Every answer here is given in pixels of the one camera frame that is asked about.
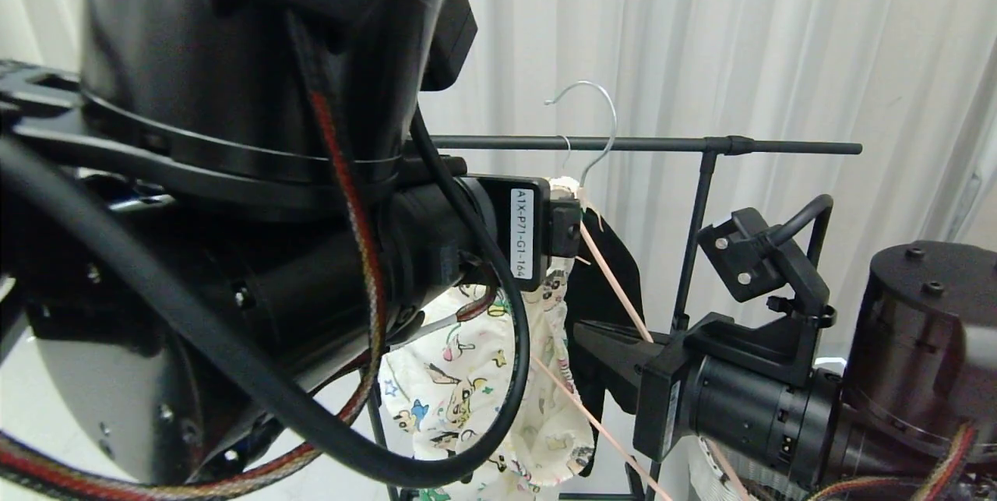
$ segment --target white label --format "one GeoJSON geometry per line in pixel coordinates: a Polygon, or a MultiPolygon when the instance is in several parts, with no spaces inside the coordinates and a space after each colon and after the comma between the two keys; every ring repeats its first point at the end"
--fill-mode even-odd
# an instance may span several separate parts
{"type": "Polygon", "coordinates": [[[509,203],[509,266],[517,280],[534,278],[534,191],[513,189],[509,203]]]}
{"type": "Polygon", "coordinates": [[[665,450],[667,454],[672,449],[672,438],[675,434],[675,415],[679,409],[679,391],[682,390],[682,381],[677,380],[672,384],[672,393],[668,398],[668,418],[665,419],[665,450]]]}

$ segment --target black garment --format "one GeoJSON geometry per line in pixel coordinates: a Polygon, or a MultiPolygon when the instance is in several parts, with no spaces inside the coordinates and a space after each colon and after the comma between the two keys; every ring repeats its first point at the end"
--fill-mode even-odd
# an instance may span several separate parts
{"type": "MultiPolygon", "coordinates": [[[[583,223],[585,228],[588,228],[592,242],[595,242],[603,259],[616,275],[620,287],[623,287],[624,294],[630,298],[634,309],[640,314],[640,319],[644,319],[644,308],[640,298],[640,270],[630,255],[630,250],[623,245],[623,241],[620,241],[616,232],[609,227],[605,218],[602,220],[602,229],[599,228],[599,218],[593,211],[585,211],[583,223]]],[[[605,401],[606,390],[609,390],[623,411],[633,415],[637,412],[637,391],[633,386],[613,376],[611,370],[601,367],[595,357],[584,351],[574,340],[574,324],[580,320],[633,326],[633,320],[626,313],[619,298],[616,298],[612,287],[609,287],[609,281],[602,274],[602,270],[599,270],[585,241],[581,242],[578,256],[591,263],[591,266],[581,262],[574,264],[567,284],[567,295],[564,296],[564,302],[567,303],[567,317],[564,319],[564,328],[567,330],[569,341],[567,351],[578,395],[581,396],[581,403],[599,422],[602,420],[602,404],[605,401]]],[[[594,427],[592,433],[598,441],[599,435],[594,427]]],[[[595,457],[592,457],[580,475],[587,476],[592,471],[594,462],[595,457]]]]}

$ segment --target white curtain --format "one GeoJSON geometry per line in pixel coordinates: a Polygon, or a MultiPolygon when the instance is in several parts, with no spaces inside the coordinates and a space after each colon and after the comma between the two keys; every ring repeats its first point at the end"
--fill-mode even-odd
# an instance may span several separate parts
{"type": "MultiPolygon", "coordinates": [[[[960,238],[994,185],[997,0],[471,5],[478,34],[459,81],[421,96],[435,134],[606,135],[608,110],[594,90],[544,106],[584,78],[612,93],[621,136],[863,143],[859,157],[721,157],[707,210],[707,221],[720,221],[754,206],[775,224],[816,193],[832,193],[820,271],[840,314],[826,331],[826,355],[847,352],[873,253],[960,238]]],[[[74,68],[78,14],[79,0],[0,0],[0,56],[74,68]]],[[[573,153],[562,171],[560,152],[461,154],[484,173],[576,177],[594,156],[573,153]]],[[[669,326],[698,160],[612,153],[588,178],[595,205],[640,264],[653,330],[669,326]]],[[[736,305],[700,255],[688,312],[695,320],[711,309],[742,323],[772,316],[736,305]]],[[[612,465],[612,484],[584,488],[621,490],[612,465]]]]}

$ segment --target garment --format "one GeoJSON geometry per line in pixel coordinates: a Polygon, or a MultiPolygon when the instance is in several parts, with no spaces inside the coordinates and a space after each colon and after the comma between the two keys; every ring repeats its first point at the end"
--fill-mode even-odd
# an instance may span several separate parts
{"type": "MultiPolygon", "coordinates": [[[[610,227],[605,218],[600,218],[593,210],[585,210],[583,223],[588,228],[592,242],[599,248],[599,252],[606,260],[612,273],[616,275],[623,287],[624,294],[630,298],[634,309],[640,314],[640,319],[644,319],[644,308],[641,305],[640,297],[640,270],[637,262],[633,259],[630,250],[626,248],[623,241],[617,237],[616,232],[610,227]]],[[[609,287],[602,271],[596,266],[592,259],[592,253],[581,242],[578,256],[588,260],[588,264],[579,262],[576,268],[571,270],[569,285],[567,285],[567,295],[565,301],[569,305],[567,317],[564,320],[569,337],[569,357],[571,358],[571,373],[574,375],[578,393],[585,408],[597,419],[602,420],[602,405],[605,401],[605,391],[613,395],[613,399],[620,405],[623,411],[630,413],[637,412],[637,391],[633,386],[624,383],[611,370],[602,367],[601,364],[588,351],[584,351],[575,341],[572,334],[574,324],[580,320],[594,320],[602,323],[615,323],[619,326],[633,326],[633,321],[623,309],[623,304],[616,298],[613,289],[609,287]]],[[[592,429],[595,439],[598,434],[592,429]]],[[[587,476],[592,469],[592,462],[581,472],[581,476],[587,476]]]]}
{"type": "MultiPolygon", "coordinates": [[[[551,185],[553,196],[571,195],[551,185]]],[[[542,285],[523,293],[530,350],[574,391],[569,369],[564,295],[574,259],[551,260],[542,285]]],[[[424,308],[426,323],[453,314],[483,295],[480,285],[449,289],[424,308]]],[[[417,458],[464,451],[495,419],[512,377],[513,324],[503,294],[476,319],[422,337],[386,355],[379,376],[385,408],[412,434],[417,458]]],[[[464,482],[424,490],[432,500],[558,498],[559,484],[578,474],[594,454],[588,422],[544,373],[530,367],[527,393],[505,441],[464,482]]]]}

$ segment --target clothing rack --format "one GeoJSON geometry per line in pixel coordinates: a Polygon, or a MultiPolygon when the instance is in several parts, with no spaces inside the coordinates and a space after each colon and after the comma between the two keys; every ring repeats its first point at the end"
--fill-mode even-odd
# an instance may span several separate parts
{"type": "MultiPolygon", "coordinates": [[[[438,149],[453,150],[603,150],[609,138],[605,136],[491,136],[491,135],[437,135],[432,136],[438,149]]],[[[807,153],[807,154],[859,154],[859,143],[826,143],[807,141],[755,141],[747,136],[703,136],[698,139],[672,138],[672,136],[617,136],[611,152],[633,153],[701,153],[699,178],[696,196],[693,200],[689,220],[689,233],[686,237],[685,252],[682,257],[682,270],[679,274],[679,287],[672,312],[672,330],[685,331],[689,328],[689,316],[685,312],[692,283],[693,267],[696,261],[696,234],[703,227],[706,202],[716,170],[717,157],[740,156],[747,153],[807,153]]],[[[384,425],[381,422],[380,400],[367,402],[374,440],[386,447],[384,425]]],[[[562,493],[560,499],[574,501],[654,501],[655,491],[648,487],[641,491],[642,484],[635,479],[635,473],[626,465],[629,493],[562,493]]],[[[652,462],[651,477],[657,480],[661,475],[661,464],[652,462]]],[[[388,486],[389,501],[410,498],[410,490],[399,491],[388,486]]]]}

